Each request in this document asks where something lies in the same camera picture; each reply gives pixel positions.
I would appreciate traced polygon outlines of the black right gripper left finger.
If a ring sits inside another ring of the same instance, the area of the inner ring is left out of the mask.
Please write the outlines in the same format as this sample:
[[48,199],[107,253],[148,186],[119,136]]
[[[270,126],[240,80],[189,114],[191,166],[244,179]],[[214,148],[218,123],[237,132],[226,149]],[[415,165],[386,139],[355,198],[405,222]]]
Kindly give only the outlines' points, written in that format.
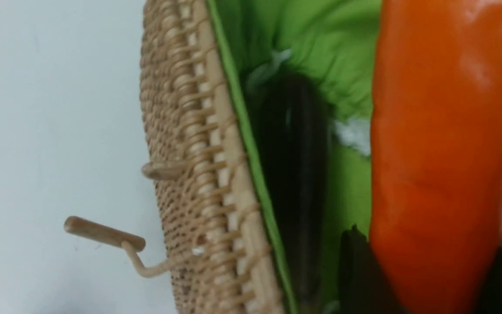
[[402,314],[366,236],[353,225],[340,237],[338,297],[341,314]]

